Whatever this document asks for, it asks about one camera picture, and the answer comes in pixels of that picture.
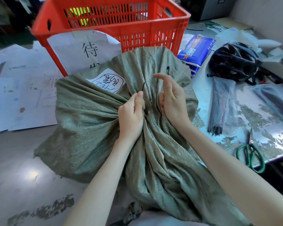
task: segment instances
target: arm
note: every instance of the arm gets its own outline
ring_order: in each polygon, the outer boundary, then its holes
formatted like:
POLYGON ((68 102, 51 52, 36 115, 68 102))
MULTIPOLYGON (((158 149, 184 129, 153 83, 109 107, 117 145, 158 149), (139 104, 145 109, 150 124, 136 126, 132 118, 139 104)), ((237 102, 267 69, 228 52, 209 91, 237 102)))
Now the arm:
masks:
POLYGON ((143 127, 143 92, 132 95, 118 111, 120 134, 64 226, 105 225, 115 191, 131 148, 143 127))
POLYGON ((163 79, 161 110, 189 142, 224 192, 254 225, 283 225, 283 196, 258 174, 229 155, 189 121, 183 89, 170 77, 163 79))

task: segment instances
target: person's left hand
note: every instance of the person's left hand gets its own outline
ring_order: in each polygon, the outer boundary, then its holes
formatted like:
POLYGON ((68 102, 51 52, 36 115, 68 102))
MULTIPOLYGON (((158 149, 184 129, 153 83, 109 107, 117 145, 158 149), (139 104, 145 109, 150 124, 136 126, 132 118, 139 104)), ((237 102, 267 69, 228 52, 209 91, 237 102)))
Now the person's left hand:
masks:
POLYGON ((144 93, 135 93, 124 104, 119 107, 119 139, 125 139, 135 143, 142 133, 144 124, 144 93))

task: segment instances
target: crate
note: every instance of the crate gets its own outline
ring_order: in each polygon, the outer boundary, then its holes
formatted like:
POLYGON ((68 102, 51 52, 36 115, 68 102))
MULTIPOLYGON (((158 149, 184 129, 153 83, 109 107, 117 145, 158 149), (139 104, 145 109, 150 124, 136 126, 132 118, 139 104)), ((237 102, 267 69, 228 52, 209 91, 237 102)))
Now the crate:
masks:
POLYGON ((67 76, 47 42, 52 35, 98 30, 120 41, 122 52, 166 46, 177 56, 190 16, 171 0, 46 0, 31 33, 67 76))

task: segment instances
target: wall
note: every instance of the wall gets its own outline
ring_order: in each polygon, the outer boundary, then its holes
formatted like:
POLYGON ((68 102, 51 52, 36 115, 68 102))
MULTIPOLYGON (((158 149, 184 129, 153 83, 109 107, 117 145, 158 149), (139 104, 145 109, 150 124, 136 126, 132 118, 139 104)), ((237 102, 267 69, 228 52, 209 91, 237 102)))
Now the wall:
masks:
POLYGON ((256 33, 283 47, 283 0, 237 0, 230 17, 254 26, 256 33))

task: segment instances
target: red plastic crate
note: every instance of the red plastic crate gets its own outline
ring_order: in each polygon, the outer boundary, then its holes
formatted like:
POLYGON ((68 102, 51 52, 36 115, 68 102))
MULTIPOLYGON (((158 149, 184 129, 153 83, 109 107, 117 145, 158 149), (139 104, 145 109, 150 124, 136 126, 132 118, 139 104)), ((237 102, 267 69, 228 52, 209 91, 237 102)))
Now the red plastic crate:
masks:
POLYGON ((177 56, 190 16, 171 0, 46 0, 31 33, 67 76, 47 42, 52 35, 93 29, 120 41, 122 52, 166 46, 177 56))

